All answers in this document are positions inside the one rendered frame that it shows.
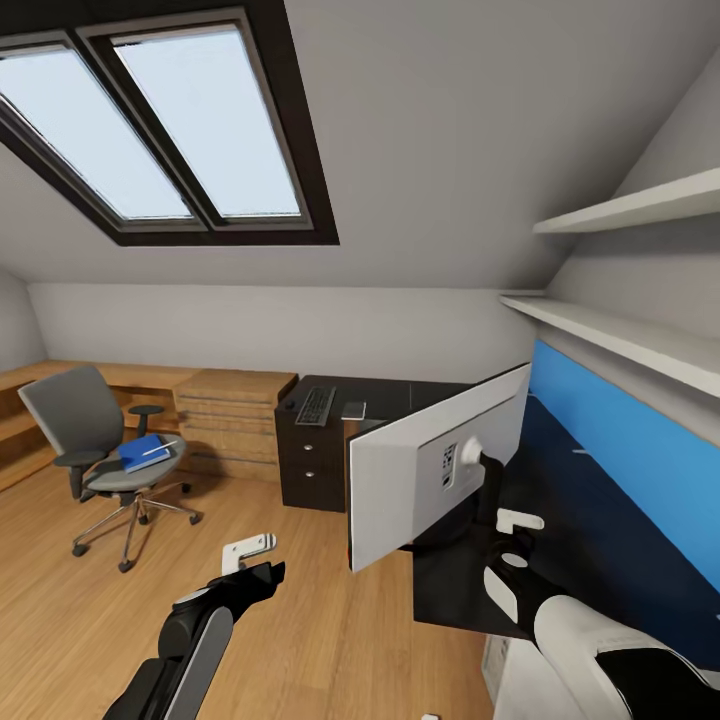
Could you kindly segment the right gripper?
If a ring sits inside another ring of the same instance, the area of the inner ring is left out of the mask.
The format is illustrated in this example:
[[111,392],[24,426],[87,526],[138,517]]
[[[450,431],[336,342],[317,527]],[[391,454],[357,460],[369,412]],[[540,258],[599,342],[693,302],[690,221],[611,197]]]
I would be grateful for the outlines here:
[[536,549],[536,539],[531,534],[523,530],[513,531],[511,534],[500,532],[496,526],[480,522],[476,515],[470,521],[469,535],[474,537],[475,547],[486,554],[490,554],[491,549],[501,541],[512,543],[522,551],[527,561],[530,561],[531,552]]

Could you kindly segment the keyboard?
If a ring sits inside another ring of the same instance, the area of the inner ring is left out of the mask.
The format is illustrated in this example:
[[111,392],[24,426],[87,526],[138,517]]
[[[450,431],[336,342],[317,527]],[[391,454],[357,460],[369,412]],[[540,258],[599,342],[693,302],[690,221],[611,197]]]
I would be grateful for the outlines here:
[[336,387],[312,387],[295,425],[325,425]]

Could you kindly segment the swivel chair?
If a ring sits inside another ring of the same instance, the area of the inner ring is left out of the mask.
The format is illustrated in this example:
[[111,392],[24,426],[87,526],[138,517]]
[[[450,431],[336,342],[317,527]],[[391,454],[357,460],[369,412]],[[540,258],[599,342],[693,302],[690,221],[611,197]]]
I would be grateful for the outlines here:
[[[148,523],[146,506],[189,514],[192,525],[199,522],[194,511],[151,501],[180,484],[184,493],[190,491],[191,484],[186,484],[184,480],[151,491],[181,462],[186,454],[186,439],[161,434],[158,437],[167,446],[170,456],[140,470],[126,472],[116,451],[116,446],[123,441],[124,414],[101,372],[93,364],[80,364],[37,382],[32,381],[32,384],[20,388],[18,394],[57,453],[52,463],[68,469],[75,502],[81,505],[95,496],[121,498],[120,509],[72,541],[74,556],[80,557],[87,550],[86,545],[77,544],[81,539],[131,509],[134,511],[123,562],[118,566],[121,573],[132,567],[127,556],[137,517],[141,525]],[[148,416],[160,414],[164,408],[135,406],[128,412],[140,415],[138,438],[143,438]]]

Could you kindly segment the folder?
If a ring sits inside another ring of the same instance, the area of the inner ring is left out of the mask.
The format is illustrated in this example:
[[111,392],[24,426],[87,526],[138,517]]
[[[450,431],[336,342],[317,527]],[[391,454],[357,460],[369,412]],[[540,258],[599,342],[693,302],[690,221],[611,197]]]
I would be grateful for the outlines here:
[[145,435],[143,438],[116,446],[126,472],[140,470],[170,456],[167,446],[158,436],[160,435],[157,433]]

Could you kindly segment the notebook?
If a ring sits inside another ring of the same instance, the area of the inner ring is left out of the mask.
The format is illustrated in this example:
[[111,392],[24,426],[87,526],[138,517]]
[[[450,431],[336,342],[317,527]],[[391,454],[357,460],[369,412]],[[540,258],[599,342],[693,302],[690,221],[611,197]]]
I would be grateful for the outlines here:
[[365,403],[362,402],[347,402],[341,419],[363,419],[365,416]]

